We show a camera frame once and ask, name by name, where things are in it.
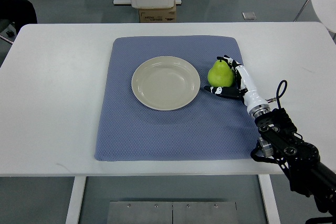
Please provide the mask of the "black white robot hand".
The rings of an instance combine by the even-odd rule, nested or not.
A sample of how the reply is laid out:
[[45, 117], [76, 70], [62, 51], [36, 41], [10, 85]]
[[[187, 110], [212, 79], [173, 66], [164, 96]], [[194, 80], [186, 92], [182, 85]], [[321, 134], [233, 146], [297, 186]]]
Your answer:
[[259, 95], [246, 68], [227, 55], [217, 57], [217, 59], [226, 62], [231, 68], [236, 85], [232, 87], [205, 86], [204, 89], [221, 98], [241, 100], [247, 107], [248, 114], [252, 117], [270, 112], [268, 101]]

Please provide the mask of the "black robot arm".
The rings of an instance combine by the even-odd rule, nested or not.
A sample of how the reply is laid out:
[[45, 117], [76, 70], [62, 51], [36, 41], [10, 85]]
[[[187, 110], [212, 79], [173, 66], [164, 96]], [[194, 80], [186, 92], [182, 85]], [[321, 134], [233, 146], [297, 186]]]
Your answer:
[[335, 223], [335, 172], [320, 161], [318, 149], [303, 140], [282, 106], [254, 114], [260, 134], [251, 158], [257, 162], [277, 164], [290, 190], [313, 196], [317, 209], [328, 217], [310, 218], [307, 223]]

